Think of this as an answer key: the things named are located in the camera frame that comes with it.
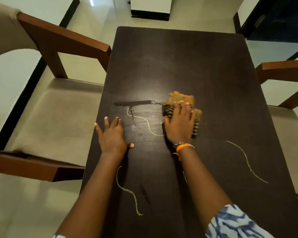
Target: finger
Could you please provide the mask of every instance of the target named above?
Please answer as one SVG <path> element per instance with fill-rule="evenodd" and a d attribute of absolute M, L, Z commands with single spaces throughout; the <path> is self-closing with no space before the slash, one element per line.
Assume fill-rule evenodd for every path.
<path fill-rule="evenodd" d="M 98 123 L 95 123 L 95 129 L 97 131 L 97 134 L 98 134 L 98 137 L 102 136 L 103 135 L 103 131 L 102 129 L 99 127 Z"/>
<path fill-rule="evenodd" d="M 186 116 L 189 117 L 189 119 L 190 119 L 190 114 L 191 114 L 190 103 L 186 102 Z"/>
<path fill-rule="evenodd" d="M 170 119 L 168 118 L 168 116 L 165 116 L 164 122 L 165 122 L 165 128 L 168 128 L 170 125 Z"/>
<path fill-rule="evenodd" d="M 121 119 L 118 120 L 117 126 L 123 126 L 123 123 L 122 123 Z"/>
<path fill-rule="evenodd" d="M 134 143 L 127 143 L 127 148 L 133 148 L 135 147 Z"/>
<path fill-rule="evenodd" d="M 174 102 L 173 116 L 179 116 L 180 108 L 180 102 Z"/>
<path fill-rule="evenodd" d="M 107 116 L 105 117 L 104 123 L 105 123 L 105 132 L 106 132 L 109 129 L 109 127 L 110 127 Z"/>
<path fill-rule="evenodd" d="M 196 114 L 198 113 L 198 109 L 194 109 L 193 111 L 191 111 L 192 112 L 192 115 L 191 115 L 191 119 L 190 119 L 190 121 L 191 121 L 191 124 L 194 124 L 194 122 L 195 122 L 195 118 L 196 118 Z"/>
<path fill-rule="evenodd" d="M 118 120 L 119 120 L 119 117 L 114 118 L 114 120 L 111 122 L 110 127 L 115 128 L 118 124 Z"/>
<path fill-rule="evenodd" d="M 186 115 L 186 112 L 187 112 L 186 104 L 183 101 L 181 101 L 180 103 L 181 103 L 180 115 L 185 116 Z"/>

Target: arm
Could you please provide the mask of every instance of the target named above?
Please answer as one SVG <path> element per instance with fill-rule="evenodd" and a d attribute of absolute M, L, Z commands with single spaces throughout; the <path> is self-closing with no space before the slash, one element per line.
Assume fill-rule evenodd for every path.
<path fill-rule="evenodd" d="M 134 144 L 125 142 L 123 126 L 118 117 L 111 125 L 105 117 L 104 133 L 97 123 L 95 128 L 102 155 L 83 192 L 57 230 L 57 235 L 71 238 L 101 236 L 117 168 L 127 147 L 134 147 Z"/>
<path fill-rule="evenodd" d="M 165 117 L 166 134 L 173 144 L 190 143 L 195 115 L 189 103 L 175 103 L 171 122 Z M 179 156 L 200 222 L 207 230 L 211 219 L 232 202 L 192 147 L 180 149 Z"/>

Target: chair seat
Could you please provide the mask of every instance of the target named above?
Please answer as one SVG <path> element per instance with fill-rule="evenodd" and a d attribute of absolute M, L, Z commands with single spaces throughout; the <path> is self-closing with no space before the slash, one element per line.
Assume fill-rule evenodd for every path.
<path fill-rule="evenodd" d="M 54 78 L 12 149 L 85 166 L 102 90 L 100 84 Z"/>
<path fill-rule="evenodd" d="M 292 109 L 269 106 L 277 136 L 298 194 L 298 117 Z"/>

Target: blue and white sleeve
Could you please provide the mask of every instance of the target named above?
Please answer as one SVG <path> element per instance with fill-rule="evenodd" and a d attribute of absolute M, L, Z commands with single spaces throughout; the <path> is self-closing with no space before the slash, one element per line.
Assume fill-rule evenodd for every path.
<path fill-rule="evenodd" d="M 274 238 L 260 228 L 237 205 L 226 205 L 208 225 L 207 238 Z"/>

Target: hand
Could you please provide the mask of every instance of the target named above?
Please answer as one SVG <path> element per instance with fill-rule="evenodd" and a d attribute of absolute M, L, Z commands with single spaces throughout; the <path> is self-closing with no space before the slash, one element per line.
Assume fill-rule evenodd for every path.
<path fill-rule="evenodd" d="M 127 148 L 133 148 L 133 143 L 126 143 L 124 139 L 124 129 L 121 119 L 116 117 L 111 125 L 109 125 L 108 117 L 105 117 L 105 131 L 95 123 L 95 128 L 98 134 L 98 141 L 102 153 L 113 154 L 119 156 L 121 159 L 124 157 Z"/>
<path fill-rule="evenodd" d="M 173 144 L 190 143 L 195 116 L 188 102 L 175 102 L 171 122 L 167 116 L 164 120 L 168 140 Z"/>

